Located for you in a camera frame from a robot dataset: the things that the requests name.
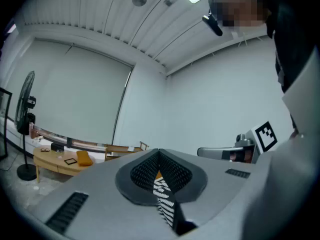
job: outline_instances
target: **black mesh cushion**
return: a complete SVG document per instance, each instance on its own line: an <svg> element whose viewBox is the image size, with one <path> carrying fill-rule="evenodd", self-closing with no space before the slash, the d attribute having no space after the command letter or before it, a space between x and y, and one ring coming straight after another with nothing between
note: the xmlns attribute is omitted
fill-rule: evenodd
<svg viewBox="0 0 320 240"><path fill-rule="evenodd" d="M158 154L156 153L134 167L130 172L130 177L134 184L152 192L158 170Z"/></svg>
<svg viewBox="0 0 320 240"><path fill-rule="evenodd" d="M115 176L115 184L134 204L156 206L158 198L153 189L158 171L178 203L195 201L208 181L200 167L165 149L153 149L121 167Z"/></svg>
<svg viewBox="0 0 320 240"><path fill-rule="evenodd" d="M173 193L182 189L192 179L192 172L189 169L168 156L160 153L158 161L160 172Z"/></svg>

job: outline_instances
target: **vent grille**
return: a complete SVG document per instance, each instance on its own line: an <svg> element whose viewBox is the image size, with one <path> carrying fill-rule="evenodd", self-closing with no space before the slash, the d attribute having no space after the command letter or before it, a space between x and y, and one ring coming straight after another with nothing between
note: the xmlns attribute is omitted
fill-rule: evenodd
<svg viewBox="0 0 320 240"><path fill-rule="evenodd" d="M235 170L235 169L228 169L225 171L225 173L227 174L231 174L237 177L241 177L241 178L249 178L250 176L250 172L246 172L246 171L242 171L242 170Z"/></svg>
<svg viewBox="0 0 320 240"><path fill-rule="evenodd" d="M76 217L87 198L87 194L74 192L47 221L46 225L52 230L63 234Z"/></svg>

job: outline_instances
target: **yellow object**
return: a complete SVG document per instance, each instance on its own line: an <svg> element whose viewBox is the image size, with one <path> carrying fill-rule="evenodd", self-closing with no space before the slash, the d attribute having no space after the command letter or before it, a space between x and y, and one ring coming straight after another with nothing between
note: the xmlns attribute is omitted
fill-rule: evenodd
<svg viewBox="0 0 320 240"><path fill-rule="evenodd" d="M89 157L89 154L85 150L80 150L76 152L78 156L78 165L79 166L92 166L93 162Z"/></svg>

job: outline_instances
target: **white wall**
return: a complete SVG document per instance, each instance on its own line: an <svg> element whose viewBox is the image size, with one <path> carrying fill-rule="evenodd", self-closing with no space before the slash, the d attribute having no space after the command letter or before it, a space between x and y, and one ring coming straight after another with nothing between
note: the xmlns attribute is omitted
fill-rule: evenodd
<svg viewBox="0 0 320 240"><path fill-rule="evenodd" d="M5 40L0 58L0 86L6 88L19 58L27 51L33 41L29 33L19 33L15 29Z"/></svg>
<svg viewBox="0 0 320 240"><path fill-rule="evenodd" d="M270 121L278 144L293 132L269 38L227 47L169 76L165 147L196 155L199 147L233 147L236 136Z"/></svg>
<svg viewBox="0 0 320 240"><path fill-rule="evenodd" d="M139 146L142 141L153 148L164 143L163 111L166 78L152 64L137 63L123 98L114 144Z"/></svg>

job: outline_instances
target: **standing fan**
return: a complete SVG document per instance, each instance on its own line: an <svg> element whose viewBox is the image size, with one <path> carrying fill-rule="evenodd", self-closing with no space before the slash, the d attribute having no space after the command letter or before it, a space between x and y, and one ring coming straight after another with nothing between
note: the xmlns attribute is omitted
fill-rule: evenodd
<svg viewBox="0 0 320 240"><path fill-rule="evenodd" d="M37 177L36 167L33 164L27 163L27 155L26 155L26 122L27 122L27 113L28 109L33 109L36 105L36 98L29 96L31 87L34 83L35 72L31 71L22 86L18 104L16 106L14 125L17 131L23 134L23 155L24 155L24 164L20 165L16 170L18 177L24 181L32 181Z"/></svg>

